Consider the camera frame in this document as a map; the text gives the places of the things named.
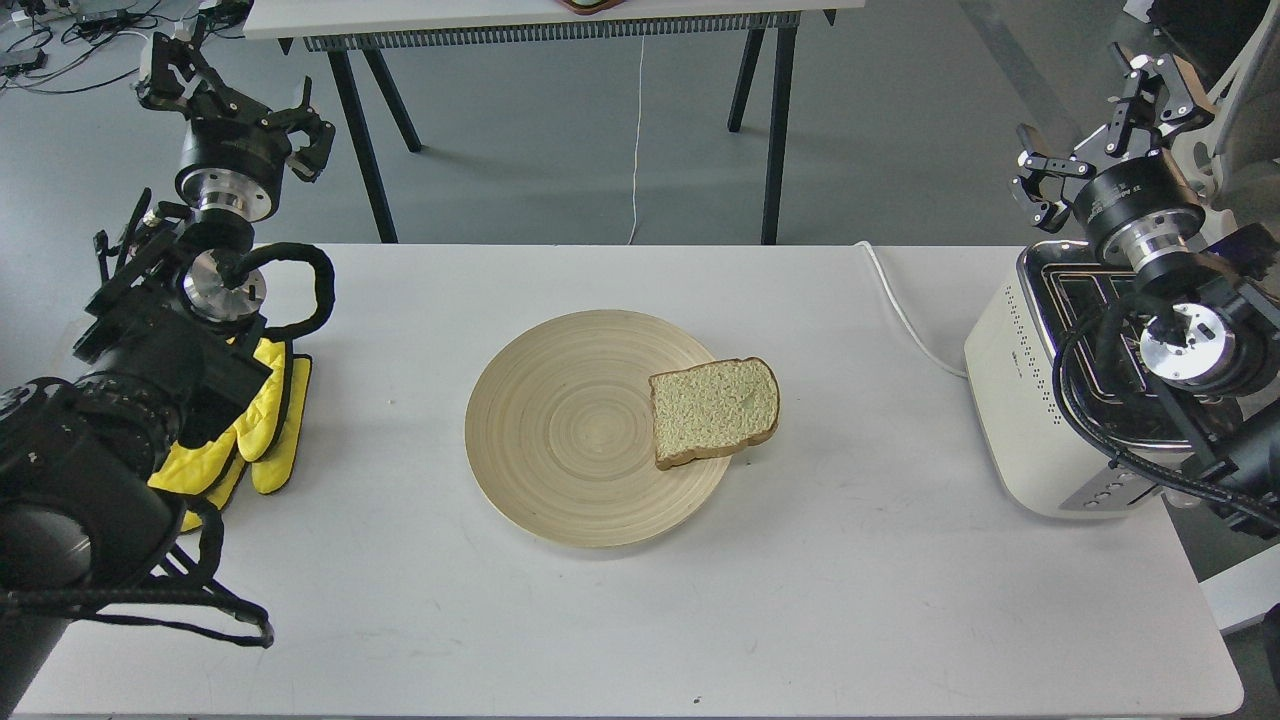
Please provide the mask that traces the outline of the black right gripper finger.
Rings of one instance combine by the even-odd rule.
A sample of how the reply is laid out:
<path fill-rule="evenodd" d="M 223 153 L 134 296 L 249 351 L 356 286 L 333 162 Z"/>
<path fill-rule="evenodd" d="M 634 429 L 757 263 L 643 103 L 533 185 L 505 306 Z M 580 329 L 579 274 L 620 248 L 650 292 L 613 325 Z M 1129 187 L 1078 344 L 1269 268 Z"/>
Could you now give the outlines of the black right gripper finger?
<path fill-rule="evenodd" d="M 1012 196 L 1034 228 L 1056 233 L 1065 225 L 1073 202 L 1065 195 L 1068 182 L 1091 181 L 1096 167 L 1074 156 L 1055 156 L 1033 126 L 1019 124 L 1016 136 L 1021 154 L 1018 174 L 1012 178 Z"/>
<path fill-rule="evenodd" d="M 1149 146 L 1162 147 L 1181 132 L 1202 129 L 1216 119 L 1217 108 L 1188 60 L 1172 53 L 1133 54 L 1120 44 L 1112 44 L 1110 51 L 1125 81 L 1105 127 L 1107 156 L 1129 152 L 1132 136 L 1139 129 L 1151 133 Z"/>

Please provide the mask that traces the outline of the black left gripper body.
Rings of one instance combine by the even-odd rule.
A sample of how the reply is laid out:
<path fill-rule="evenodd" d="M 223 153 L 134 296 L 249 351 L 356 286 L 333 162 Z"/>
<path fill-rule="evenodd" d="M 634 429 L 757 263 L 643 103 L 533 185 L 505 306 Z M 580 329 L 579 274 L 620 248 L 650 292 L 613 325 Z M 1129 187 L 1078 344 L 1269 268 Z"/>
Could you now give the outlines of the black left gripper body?
<path fill-rule="evenodd" d="M 244 176 L 264 188 L 278 188 L 291 152 L 288 135 L 264 126 L 260 119 L 191 111 L 186 118 L 177 186 L 189 184 L 201 170 L 221 169 Z"/>

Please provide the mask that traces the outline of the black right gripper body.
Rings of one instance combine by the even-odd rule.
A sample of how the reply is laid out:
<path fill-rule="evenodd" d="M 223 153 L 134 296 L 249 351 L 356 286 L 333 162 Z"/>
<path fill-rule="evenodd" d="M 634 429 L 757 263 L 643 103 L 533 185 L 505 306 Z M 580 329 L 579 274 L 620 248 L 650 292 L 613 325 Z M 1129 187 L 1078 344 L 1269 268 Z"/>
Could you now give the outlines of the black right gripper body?
<path fill-rule="evenodd" d="M 1199 196 L 1167 150 L 1130 158 L 1087 182 L 1074 200 L 1074 217 L 1097 249 L 1121 242 L 1142 223 L 1178 231 L 1188 237 L 1204 224 Z"/>

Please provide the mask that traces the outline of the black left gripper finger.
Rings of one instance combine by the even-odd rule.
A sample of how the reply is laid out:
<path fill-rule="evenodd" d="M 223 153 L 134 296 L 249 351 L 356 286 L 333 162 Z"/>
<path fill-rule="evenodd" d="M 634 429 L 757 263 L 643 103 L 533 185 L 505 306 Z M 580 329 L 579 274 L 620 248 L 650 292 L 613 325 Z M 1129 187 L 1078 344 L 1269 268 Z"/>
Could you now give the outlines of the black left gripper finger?
<path fill-rule="evenodd" d="M 284 165 L 305 183 L 314 183 L 324 173 L 337 136 L 334 124 L 315 109 L 312 88 L 311 79 L 302 79 L 293 108 L 269 111 L 262 118 L 262 131 L 284 152 Z"/>
<path fill-rule="evenodd" d="M 250 100 L 221 79 L 195 41 L 160 32 L 141 54 L 136 97 L 143 109 L 174 111 L 186 120 L 251 122 Z"/>

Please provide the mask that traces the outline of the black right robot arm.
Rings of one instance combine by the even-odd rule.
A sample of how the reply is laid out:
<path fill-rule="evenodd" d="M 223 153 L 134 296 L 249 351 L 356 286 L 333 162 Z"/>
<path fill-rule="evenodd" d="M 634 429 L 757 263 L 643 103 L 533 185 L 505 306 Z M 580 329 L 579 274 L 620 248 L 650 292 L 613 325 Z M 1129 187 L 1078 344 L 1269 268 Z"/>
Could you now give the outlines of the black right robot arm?
<path fill-rule="evenodd" d="M 1123 87 L 1111 117 L 1059 158 L 1032 126 L 1011 192 L 1029 223 L 1055 233 L 1069 218 L 1100 269 L 1132 273 L 1128 291 L 1064 327 L 1050 387 L 1066 421 L 1112 469 L 1207 503 L 1235 532 L 1277 536 L 1277 404 L 1224 424 L 1211 401 L 1254 395 L 1277 377 L 1277 300 L 1261 281 L 1277 242 L 1260 224 L 1190 249 L 1204 201 L 1172 141 L 1215 118 L 1194 68 L 1181 58 L 1114 44 Z M 1089 383 L 1166 423 L 1189 454 L 1178 468 L 1142 457 L 1085 410 Z"/>

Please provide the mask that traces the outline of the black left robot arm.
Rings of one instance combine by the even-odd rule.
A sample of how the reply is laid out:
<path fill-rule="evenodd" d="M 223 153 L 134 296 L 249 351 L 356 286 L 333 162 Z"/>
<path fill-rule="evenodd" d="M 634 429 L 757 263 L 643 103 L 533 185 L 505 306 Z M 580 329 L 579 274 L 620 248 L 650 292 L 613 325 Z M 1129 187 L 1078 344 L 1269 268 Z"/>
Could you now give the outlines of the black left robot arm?
<path fill-rule="evenodd" d="M 329 256 L 306 243 L 256 247 L 287 170 L 312 182 L 335 135 L 311 104 L 279 111 L 228 86 L 189 37 L 151 36 L 136 92 L 187 124 L 178 200 L 140 196 L 115 243 L 95 240 L 101 286 L 73 352 L 76 380 L 37 378 L 3 396 L 3 711 L 20 702 L 76 621 L 160 626 L 118 603 L 206 607 L 251 635 L 192 623 L 215 641 L 269 647 L 265 609 L 215 578 L 223 524 L 196 489 L 150 478 L 174 448 L 219 439 L 271 375 L 262 341 L 312 334 L 335 305 Z"/>

